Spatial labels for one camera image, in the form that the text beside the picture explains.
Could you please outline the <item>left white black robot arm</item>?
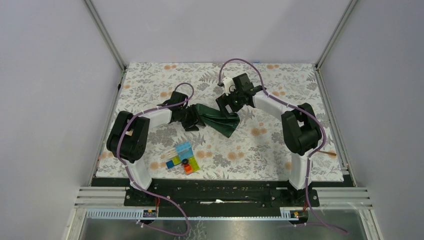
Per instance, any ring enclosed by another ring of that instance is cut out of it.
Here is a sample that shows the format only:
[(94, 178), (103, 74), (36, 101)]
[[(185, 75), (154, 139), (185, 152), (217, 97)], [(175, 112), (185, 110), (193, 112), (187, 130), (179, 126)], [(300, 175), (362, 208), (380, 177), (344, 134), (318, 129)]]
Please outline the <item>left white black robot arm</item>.
[(147, 147), (150, 130), (180, 122), (185, 131), (198, 131), (206, 124), (201, 120), (195, 105), (188, 105), (189, 97), (173, 91), (171, 97), (156, 108), (133, 114), (120, 111), (106, 141), (106, 149), (124, 165), (130, 185), (138, 189), (136, 199), (144, 206), (152, 204), (155, 192), (149, 186), (152, 177), (141, 160)]

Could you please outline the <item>dark green cloth napkin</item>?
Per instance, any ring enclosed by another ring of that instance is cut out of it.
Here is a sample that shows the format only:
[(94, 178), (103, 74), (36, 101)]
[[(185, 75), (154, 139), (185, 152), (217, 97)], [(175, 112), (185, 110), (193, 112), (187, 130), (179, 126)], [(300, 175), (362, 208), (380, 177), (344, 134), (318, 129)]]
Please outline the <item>dark green cloth napkin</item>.
[(230, 138), (240, 124), (240, 117), (237, 113), (225, 116), (220, 110), (207, 105), (197, 103), (195, 108), (200, 120), (223, 136)]

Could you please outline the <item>aluminium frame post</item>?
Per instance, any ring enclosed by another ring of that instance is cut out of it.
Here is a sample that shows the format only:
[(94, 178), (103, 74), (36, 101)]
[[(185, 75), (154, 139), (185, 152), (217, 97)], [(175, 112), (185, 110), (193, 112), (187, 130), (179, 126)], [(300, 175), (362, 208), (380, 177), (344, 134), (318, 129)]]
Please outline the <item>aluminium frame post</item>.
[(115, 43), (113, 42), (113, 39), (111, 35), (109, 34), (99, 12), (97, 11), (97, 8), (92, 0), (82, 0), (83, 4), (85, 5), (90, 17), (93, 20), (94, 25), (96, 26), (97, 30), (100, 33), (100, 36), (102, 37), (106, 47), (108, 48), (112, 58), (116, 62), (117, 66), (121, 71), (126, 70), (126, 64), (119, 53)]
[(317, 62), (315, 63), (315, 67), (317, 69), (320, 69), (323, 65), (325, 60), (327, 59), (328, 55), (330, 54), (333, 46), (335, 45), (339, 35), (341, 34), (344, 26), (346, 25), (347, 21), (349, 20), (351, 14), (353, 13), (355, 7), (359, 3), (359, 0), (350, 0), (348, 2), (347, 7), (345, 8), (340, 20), (338, 21), (334, 31), (332, 32), (330, 39), (328, 40), (323, 52), (321, 53), (320, 57), (318, 58)]

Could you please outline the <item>copper spoon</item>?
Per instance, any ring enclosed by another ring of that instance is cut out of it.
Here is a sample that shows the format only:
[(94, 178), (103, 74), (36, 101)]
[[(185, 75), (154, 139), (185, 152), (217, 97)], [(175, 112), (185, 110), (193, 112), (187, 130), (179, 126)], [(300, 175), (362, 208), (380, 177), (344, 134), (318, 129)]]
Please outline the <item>copper spoon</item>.
[(335, 152), (330, 152), (330, 151), (320, 151), (320, 152), (329, 156), (333, 156), (333, 157), (337, 156)]

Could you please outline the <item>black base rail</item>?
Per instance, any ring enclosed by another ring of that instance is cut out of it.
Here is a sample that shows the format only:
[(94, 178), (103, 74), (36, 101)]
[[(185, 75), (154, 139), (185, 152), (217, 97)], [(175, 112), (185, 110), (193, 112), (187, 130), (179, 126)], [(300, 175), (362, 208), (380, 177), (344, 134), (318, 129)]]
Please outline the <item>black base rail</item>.
[(296, 190), (288, 181), (172, 180), (154, 179), (148, 188), (153, 195), (130, 186), (128, 179), (100, 178), (94, 187), (122, 187), (118, 199), (125, 207), (153, 207), (159, 217), (182, 217), (176, 202), (188, 217), (276, 217), (279, 208), (302, 209), (309, 199), (313, 207), (324, 204), (319, 188), (347, 190), (353, 182), (312, 182), (308, 191)]

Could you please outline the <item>colourful toy brick assembly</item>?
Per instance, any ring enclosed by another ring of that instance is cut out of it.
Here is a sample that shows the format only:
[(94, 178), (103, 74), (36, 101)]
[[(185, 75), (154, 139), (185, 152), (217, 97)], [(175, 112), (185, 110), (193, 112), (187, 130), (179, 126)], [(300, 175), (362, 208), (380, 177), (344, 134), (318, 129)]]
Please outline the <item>colourful toy brick assembly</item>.
[(168, 158), (168, 161), (165, 163), (167, 169), (181, 166), (186, 175), (200, 170), (192, 145), (188, 141), (168, 149), (164, 155)]

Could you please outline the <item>left aluminium frame post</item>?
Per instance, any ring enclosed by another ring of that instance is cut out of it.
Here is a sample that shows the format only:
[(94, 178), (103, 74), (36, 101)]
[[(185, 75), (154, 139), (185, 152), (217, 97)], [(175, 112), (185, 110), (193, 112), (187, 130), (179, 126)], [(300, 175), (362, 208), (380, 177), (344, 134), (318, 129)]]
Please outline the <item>left aluminium frame post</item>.
[(85, 5), (90, 17), (93, 20), (94, 25), (96, 26), (97, 30), (100, 33), (100, 36), (102, 37), (106, 47), (108, 48), (112, 58), (116, 62), (117, 66), (121, 71), (126, 70), (126, 64), (119, 53), (115, 43), (113, 42), (113, 39), (111, 35), (109, 34), (99, 12), (97, 11), (97, 8), (92, 0), (82, 0), (83, 4)]

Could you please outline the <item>floral patterned table mat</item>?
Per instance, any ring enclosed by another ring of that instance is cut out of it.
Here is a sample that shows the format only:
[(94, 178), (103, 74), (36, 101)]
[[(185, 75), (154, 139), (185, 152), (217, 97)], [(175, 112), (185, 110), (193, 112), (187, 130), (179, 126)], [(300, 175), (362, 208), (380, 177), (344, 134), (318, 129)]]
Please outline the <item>floral patterned table mat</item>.
[[(136, 63), (129, 64), (115, 112), (139, 113), (171, 97), (173, 90), (190, 95), (192, 104), (217, 108), (223, 93), (219, 77), (246, 73), (254, 85), (264, 83), (267, 91), (292, 105), (308, 103), (325, 129), (327, 139), (321, 151), (336, 153), (329, 119), (311, 64), (256, 63)], [(245, 106), (240, 124), (230, 138), (213, 128), (187, 132), (174, 122), (152, 129), (142, 157), (153, 178), (217, 180), (281, 180), (289, 178), (291, 153), (283, 140), (281, 123), (264, 111)], [(189, 142), (200, 170), (187, 176), (182, 167), (167, 169), (165, 151)], [(338, 156), (317, 152), (312, 156), (310, 179), (341, 182)]]

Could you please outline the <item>right aluminium frame post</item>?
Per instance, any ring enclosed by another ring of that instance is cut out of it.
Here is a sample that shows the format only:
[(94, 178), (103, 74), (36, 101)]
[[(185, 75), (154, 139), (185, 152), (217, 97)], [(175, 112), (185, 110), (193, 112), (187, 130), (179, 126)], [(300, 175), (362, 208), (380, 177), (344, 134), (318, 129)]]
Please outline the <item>right aluminium frame post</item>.
[(328, 40), (323, 52), (321, 53), (320, 57), (318, 58), (317, 62), (315, 63), (315, 67), (317, 69), (320, 69), (323, 65), (325, 60), (327, 59), (328, 55), (330, 54), (333, 46), (335, 45), (339, 35), (341, 34), (344, 26), (346, 25), (347, 21), (349, 20), (351, 14), (353, 13), (355, 7), (359, 3), (359, 0), (350, 0), (348, 2), (347, 7), (345, 8), (340, 20), (338, 21), (334, 31), (332, 32), (330, 39)]

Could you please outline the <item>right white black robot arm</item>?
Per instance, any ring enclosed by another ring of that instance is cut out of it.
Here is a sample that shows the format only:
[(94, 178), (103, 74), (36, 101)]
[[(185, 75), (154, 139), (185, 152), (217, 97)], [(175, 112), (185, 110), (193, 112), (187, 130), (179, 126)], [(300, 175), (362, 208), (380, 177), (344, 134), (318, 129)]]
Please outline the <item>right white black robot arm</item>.
[(310, 155), (323, 138), (323, 131), (310, 104), (292, 105), (267, 92), (262, 85), (254, 86), (247, 74), (218, 80), (224, 93), (216, 99), (225, 117), (244, 106), (264, 111), (281, 121), (285, 146), (291, 152), (291, 172), (287, 201), (293, 206), (301, 205), (309, 192), (311, 170)]

